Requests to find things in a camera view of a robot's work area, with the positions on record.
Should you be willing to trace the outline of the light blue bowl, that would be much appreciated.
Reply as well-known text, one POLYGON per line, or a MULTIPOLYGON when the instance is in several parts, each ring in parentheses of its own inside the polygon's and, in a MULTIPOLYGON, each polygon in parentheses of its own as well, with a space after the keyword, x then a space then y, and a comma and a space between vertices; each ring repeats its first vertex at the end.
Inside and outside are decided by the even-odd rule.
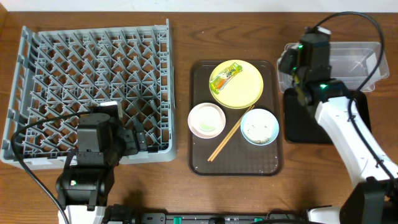
POLYGON ((266 146, 279 135, 279 122, 268 110, 253 109, 241 120, 241 133, 245 140, 256 146, 266 146))

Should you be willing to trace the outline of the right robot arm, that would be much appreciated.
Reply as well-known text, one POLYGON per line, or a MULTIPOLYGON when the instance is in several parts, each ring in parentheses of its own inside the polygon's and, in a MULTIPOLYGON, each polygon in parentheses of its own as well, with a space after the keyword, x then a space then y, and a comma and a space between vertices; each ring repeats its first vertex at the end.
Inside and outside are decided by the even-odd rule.
POLYGON ((307 211, 310 223, 397 223, 397 164, 381 149, 346 85, 331 77, 330 36, 307 32, 288 49, 279 70, 293 78, 298 102, 342 158, 354 190, 342 207, 307 211))

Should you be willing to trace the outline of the green orange snack wrapper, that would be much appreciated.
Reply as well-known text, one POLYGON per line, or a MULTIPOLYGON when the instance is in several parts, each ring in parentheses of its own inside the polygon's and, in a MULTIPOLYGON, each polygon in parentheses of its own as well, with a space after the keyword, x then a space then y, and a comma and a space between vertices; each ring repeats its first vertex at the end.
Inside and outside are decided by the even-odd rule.
POLYGON ((210 80, 210 90, 215 94, 219 94, 226 84, 238 73, 242 72, 242 70, 243 67, 241 65, 236 62, 232 63, 230 66, 220 71, 216 77, 210 80))

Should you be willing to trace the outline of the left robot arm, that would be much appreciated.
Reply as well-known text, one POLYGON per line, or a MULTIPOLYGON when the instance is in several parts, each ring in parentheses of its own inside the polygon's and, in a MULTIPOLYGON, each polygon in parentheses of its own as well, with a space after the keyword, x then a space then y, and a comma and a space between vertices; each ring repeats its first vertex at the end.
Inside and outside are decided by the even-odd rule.
POLYGON ((124 128, 118 116, 92 113, 79 119, 78 148, 72 150, 56 188, 65 223, 101 223, 114 184, 114 168, 124 156, 147 149, 142 123, 124 128))

